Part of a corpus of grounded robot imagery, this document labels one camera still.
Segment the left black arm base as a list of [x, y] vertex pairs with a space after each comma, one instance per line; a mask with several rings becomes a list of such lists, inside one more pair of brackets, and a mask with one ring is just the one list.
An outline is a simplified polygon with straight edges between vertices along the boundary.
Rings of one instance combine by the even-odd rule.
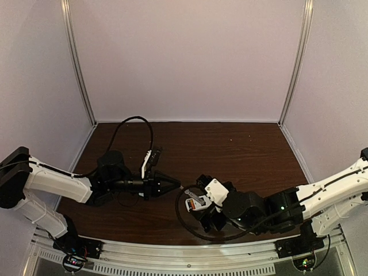
[[54, 238], [53, 248], [64, 253], [62, 266], [66, 272], [75, 274], [88, 263], [89, 259], [99, 259], [103, 242], [85, 237], [60, 237]]

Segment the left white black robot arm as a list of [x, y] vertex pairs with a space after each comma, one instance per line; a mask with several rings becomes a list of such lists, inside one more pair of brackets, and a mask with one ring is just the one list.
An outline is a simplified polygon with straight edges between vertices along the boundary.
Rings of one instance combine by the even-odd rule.
[[114, 193], [139, 194], [145, 200], [160, 197], [180, 188], [179, 180], [159, 171], [161, 148], [146, 153], [141, 172], [133, 174], [123, 154], [112, 150], [97, 160], [97, 168], [88, 174], [74, 174], [40, 162], [19, 147], [1, 163], [1, 208], [20, 211], [32, 223], [44, 228], [56, 245], [65, 250], [85, 246], [72, 220], [51, 210], [32, 190], [60, 195], [89, 206], [101, 206]]

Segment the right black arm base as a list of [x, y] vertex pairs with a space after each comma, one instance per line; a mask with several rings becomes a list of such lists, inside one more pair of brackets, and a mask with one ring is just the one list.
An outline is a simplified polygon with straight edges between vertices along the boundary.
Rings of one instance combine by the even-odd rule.
[[287, 239], [277, 240], [275, 249], [279, 259], [292, 258], [296, 270], [306, 273], [318, 267], [316, 250], [324, 248], [324, 238], [298, 235]]

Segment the small silver screwdriver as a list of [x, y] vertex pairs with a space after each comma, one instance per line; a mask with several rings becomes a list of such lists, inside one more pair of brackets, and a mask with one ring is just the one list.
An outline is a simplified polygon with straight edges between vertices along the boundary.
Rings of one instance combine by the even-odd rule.
[[195, 193], [193, 193], [190, 190], [186, 190], [185, 194], [187, 194], [190, 198], [194, 199], [195, 201], [197, 201], [199, 204], [206, 205], [206, 202], [203, 198], [201, 198], [200, 196], [196, 195]]

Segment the white remote control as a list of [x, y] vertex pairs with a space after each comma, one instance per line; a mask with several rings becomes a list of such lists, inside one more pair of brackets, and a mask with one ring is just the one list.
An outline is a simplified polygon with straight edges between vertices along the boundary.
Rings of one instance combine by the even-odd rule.
[[206, 205], [201, 205], [201, 204], [199, 204], [197, 201], [195, 201], [194, 199], [192, 199], [192, 198], [187, 198], [186, 200], [185, 200], [185, 207], [186, 207], [186, 209], [187, 209], [187, 206], [186, 206], [186, 201], [187, 200], [194, 200], [194, 202], [195, 202], [195, 205], [196, 205], [196, 210], [202, 210], [202, 209], [205, 209], [206, 208], [206, 206], [208, 206], [208, 205], [210, 205], [210, 199], [207, 197], [207, 196], [205, 196], [205, 195], [201, 195], [200, 196], [201, 198], [203, 198], [204, 200], [205, 200], [205, 202], [206, 202]]

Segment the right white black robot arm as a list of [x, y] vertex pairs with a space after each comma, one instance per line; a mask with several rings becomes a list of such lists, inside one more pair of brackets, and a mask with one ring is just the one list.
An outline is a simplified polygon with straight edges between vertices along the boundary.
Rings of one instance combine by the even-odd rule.
[[329, 178], [299, 185], [266, 198], [256, 192], [237, 191], [203, 175], [198, 185], [204, 195], [188, 193], [187, 211], [205, 232], [220, 231], [231, 224], [252, 235], [286, 233], [300, 225], [300, 233], [328, 235], [342, 220], [367, 205], [367, 149], [350, 167]]

